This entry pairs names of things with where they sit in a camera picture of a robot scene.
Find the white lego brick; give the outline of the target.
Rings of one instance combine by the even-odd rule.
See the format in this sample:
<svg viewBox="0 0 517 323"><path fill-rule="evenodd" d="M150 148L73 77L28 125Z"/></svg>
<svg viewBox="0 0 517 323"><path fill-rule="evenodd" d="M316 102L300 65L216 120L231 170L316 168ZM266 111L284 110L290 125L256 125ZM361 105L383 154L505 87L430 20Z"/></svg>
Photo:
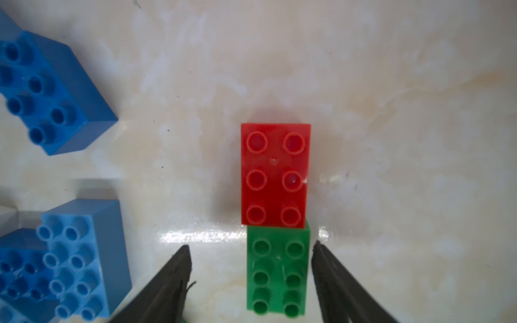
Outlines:
<svg viewBox="0 0 517 323"><path fill-rule="evenodd" d="M0 236L5 236L19 228L18 211L10 207L0 206Z"/></svg>

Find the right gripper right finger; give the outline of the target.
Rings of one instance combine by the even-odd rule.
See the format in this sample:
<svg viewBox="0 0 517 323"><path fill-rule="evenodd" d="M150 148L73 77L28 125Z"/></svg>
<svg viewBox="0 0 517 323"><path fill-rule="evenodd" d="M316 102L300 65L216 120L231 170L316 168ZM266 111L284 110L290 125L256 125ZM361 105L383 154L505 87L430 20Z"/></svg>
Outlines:
<svg viewBox="0 0 517 323"><path fill-rule="evenodd" d="M320 242L311 260L324 322L396 322Z"/></svg>

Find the small green lego brick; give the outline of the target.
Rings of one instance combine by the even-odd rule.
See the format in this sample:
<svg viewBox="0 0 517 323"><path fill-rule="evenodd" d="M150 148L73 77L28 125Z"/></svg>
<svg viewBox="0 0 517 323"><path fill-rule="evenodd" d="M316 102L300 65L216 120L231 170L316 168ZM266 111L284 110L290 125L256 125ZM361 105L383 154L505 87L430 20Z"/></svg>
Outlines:
<svg viewBox="0 0 517 323"><path fill-rule="evenodd" d="M264 316L305 315L310 226L247 227L247 309Z"/></svg>

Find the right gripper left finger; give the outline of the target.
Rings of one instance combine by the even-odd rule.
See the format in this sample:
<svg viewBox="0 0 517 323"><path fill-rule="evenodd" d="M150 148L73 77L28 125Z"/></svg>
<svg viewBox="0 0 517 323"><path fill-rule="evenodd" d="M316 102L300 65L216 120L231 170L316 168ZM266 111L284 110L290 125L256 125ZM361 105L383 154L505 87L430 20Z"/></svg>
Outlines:
<svg viewBox="0 0 517 323"><path fill-rule="evenodd" d="M192 272L190 248L181 246L140 293L111 322L184 322Z"/></svg>

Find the small red lego brick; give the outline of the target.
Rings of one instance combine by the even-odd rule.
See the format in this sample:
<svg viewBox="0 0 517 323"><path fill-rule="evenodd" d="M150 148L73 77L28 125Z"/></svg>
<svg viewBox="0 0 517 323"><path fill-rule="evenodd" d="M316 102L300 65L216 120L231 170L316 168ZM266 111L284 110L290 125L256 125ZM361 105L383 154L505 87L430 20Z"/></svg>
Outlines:
<svg viewBox="0 0 517 323"><path fill-rule="evenodd" d="M306 227L311 125L243 123L240 134L242 224Z"/></svg>

